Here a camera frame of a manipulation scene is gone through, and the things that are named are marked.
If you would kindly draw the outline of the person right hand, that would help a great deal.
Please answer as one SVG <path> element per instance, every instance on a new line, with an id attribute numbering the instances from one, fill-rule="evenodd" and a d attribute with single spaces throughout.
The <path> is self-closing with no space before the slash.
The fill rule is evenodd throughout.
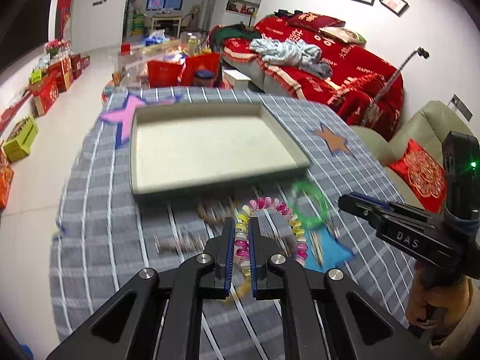
<path id="1" fill-rule="evenodd" d="M 436 323 L 442 349 L 463 349 L 479 331 L 479 289 L 470 278 L 463 277 L 449 287 L 426 289 L 422 280 L 426 266 L 415 263 L 415 275 L 408 298 L 406 318 L 412 325 L 427 320 L 426 307 L 445 309 L 441 322 Z"/>

